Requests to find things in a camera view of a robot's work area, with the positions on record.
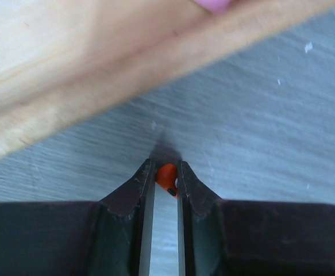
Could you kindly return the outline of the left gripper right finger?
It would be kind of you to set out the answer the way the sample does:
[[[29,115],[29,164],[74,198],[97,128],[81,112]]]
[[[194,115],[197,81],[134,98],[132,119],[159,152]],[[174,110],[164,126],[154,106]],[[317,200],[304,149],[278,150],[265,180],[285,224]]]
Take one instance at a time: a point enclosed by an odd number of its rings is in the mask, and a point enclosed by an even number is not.
[[[335,205],[225,200],[178,164],[180,275],[335,275]]]

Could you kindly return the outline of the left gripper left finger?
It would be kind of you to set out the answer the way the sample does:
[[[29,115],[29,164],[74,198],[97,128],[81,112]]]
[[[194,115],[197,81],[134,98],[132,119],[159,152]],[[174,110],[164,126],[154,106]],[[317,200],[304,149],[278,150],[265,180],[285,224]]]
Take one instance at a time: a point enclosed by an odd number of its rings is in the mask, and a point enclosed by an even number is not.
[[[155,170],[99,201],[0,202],[0,275],[148,275]]]

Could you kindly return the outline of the orange earbud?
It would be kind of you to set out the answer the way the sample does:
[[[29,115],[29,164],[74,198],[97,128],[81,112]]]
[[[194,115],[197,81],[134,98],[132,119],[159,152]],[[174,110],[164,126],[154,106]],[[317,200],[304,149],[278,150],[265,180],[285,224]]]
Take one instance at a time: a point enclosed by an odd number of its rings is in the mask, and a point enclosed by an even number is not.
[[[172,163],[161,166],[155,174],[155,182],[174,198],[178,197],[178,190],[175,184],[177,178],[178,169]]]

